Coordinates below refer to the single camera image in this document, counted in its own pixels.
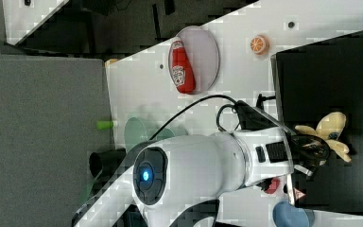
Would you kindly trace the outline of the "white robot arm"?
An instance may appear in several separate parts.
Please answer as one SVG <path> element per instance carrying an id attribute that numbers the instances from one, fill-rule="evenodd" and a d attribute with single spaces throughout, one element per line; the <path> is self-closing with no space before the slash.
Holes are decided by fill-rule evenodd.
<path id="1" fill-rule="evenodd" d="M 147 227 L 214 227 L 222 194 L 293 173 L 297 155 L 329 154 L 318 136 L 279 127 L 142 142 L 80 207 L 72 227 L 113 227 L 132 204 Z"/>

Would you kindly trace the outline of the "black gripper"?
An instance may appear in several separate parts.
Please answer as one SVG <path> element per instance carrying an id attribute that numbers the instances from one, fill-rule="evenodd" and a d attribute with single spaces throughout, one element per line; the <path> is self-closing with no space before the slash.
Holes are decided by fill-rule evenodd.
<path id="1" fill-rule="evenodd" d="M 314 177 L 322 162 L 331 154 L 327 143 L 315 135 L 296 134 L 287 137 L 294 168 L 306 177 Z"/>

